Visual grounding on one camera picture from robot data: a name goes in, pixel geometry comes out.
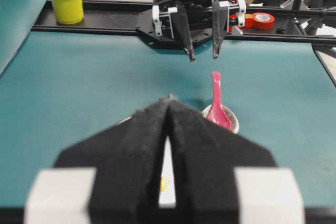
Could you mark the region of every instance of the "red tape roll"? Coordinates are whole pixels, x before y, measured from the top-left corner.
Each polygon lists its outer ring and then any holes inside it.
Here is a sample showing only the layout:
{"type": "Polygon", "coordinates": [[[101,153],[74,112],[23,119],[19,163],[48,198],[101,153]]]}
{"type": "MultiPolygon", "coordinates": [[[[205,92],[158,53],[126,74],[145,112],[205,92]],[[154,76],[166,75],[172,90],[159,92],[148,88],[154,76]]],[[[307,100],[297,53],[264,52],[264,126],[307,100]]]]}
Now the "red tape roll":
{"type": "Polygon", "coordinates": [[[268,13],[253,13],[253,27],[261,30],[270,30],[274,26],[275,18],[268,13]]]}

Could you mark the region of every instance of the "white bowl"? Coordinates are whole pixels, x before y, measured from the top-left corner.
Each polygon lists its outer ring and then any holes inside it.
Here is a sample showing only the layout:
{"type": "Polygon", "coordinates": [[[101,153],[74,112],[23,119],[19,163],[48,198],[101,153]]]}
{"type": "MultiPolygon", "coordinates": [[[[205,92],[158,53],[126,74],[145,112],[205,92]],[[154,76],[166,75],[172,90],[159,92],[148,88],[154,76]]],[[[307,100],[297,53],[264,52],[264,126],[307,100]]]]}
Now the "white bowl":
{"type": "MultiPolygon", "coordinates": [[[[236,115],[227,107],[222,105],[222,109],[231,123],[231,132],[237,134],[239,131],[239,122],[236,115]]],[[[211,110],[211,104],[202,111],[202,117],[206,118],[211,110]]]]}

